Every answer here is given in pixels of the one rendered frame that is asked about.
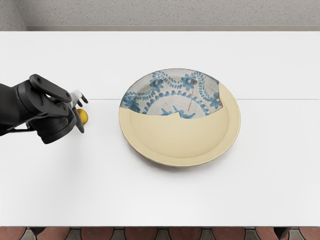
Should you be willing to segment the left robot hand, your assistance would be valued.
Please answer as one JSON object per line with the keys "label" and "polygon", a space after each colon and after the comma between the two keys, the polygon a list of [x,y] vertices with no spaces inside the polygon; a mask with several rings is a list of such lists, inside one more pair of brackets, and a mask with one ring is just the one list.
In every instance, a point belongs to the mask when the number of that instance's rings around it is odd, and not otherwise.
{"label": "left robot hand", "polygon": [[78,128],[78,130],[81,133],[85,132],[84,125],[82,125],[81,118],[77,112],[76,105],[79,105],[80,107],[83,106],[83,104],[80,102],[80,99],[82,99],[86,104],[88,103],[88,100],[84,97],[84,95],[79,90],[74,90],[70,93],[71,96],[71,102],[68,104],[68,125],[66,132],[69,133],[74,126]]}

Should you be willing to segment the yellow fruit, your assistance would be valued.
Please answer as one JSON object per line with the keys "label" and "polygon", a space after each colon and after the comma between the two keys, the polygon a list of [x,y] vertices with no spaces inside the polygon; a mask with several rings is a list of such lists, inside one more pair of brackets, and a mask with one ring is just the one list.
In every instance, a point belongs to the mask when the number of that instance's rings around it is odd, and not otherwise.
{"label": "yellow fruit", "polygon": [[77,113],[81,119],[82,125],[85,125],[88,122],[89,116],[88,113],[84,109],[77,109]]}

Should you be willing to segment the cream plate with blue pattern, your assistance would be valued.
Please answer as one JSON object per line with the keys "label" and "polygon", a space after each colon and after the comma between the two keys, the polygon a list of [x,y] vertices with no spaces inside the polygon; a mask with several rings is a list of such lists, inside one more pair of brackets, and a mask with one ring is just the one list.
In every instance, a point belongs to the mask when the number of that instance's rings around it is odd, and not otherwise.
{"label": "cream plate with blue pattern", "polygon": [[232,93],[215,78],[184,68],[158,70],[137,80],[125,92],[118,116],[134,150],[171,167],[220,157],[241,128]]}

